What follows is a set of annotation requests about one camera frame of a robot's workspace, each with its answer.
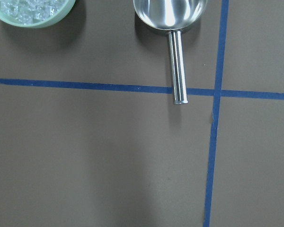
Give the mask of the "green bowl of ice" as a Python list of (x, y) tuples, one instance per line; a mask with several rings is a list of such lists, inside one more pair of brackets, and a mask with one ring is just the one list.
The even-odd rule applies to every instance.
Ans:
[(0, 0), (0, 20), (17, 27), (44, 28), (61, 21), (74, 0)]

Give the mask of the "steel ice scoop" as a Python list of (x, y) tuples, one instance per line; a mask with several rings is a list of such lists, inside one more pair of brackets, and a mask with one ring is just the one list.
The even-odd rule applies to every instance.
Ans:
[(138, 18), (168, 40), (173, 103), (187, 104), (182, 34), (204, 14), (206, 0), (134, 0)]

